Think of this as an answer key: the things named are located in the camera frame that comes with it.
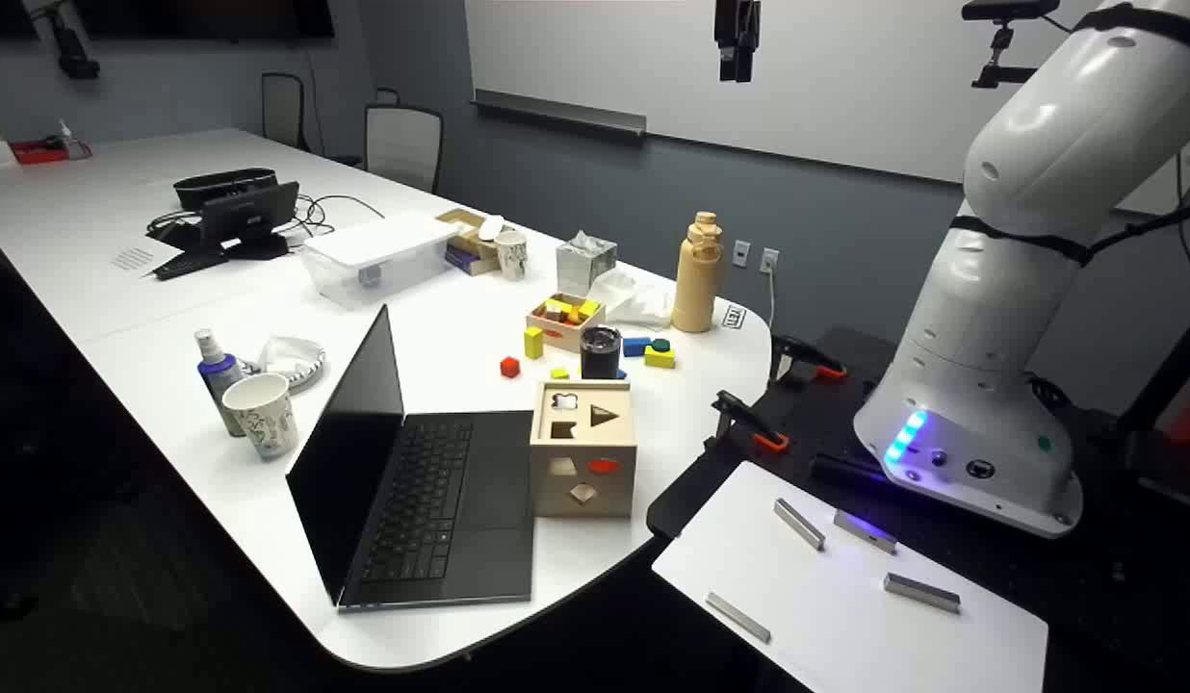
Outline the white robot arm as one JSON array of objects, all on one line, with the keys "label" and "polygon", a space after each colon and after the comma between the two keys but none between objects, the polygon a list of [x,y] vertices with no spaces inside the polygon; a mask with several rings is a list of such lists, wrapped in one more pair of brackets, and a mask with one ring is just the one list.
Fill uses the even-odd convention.
[{"label": "white robot arm", "polygon": [[919,497],[1038,538],[1082,522],[1025,365],[1110,212],[1190,142],[1190,0],[1102,0],[979,133],[961,203],[850,430]]}]

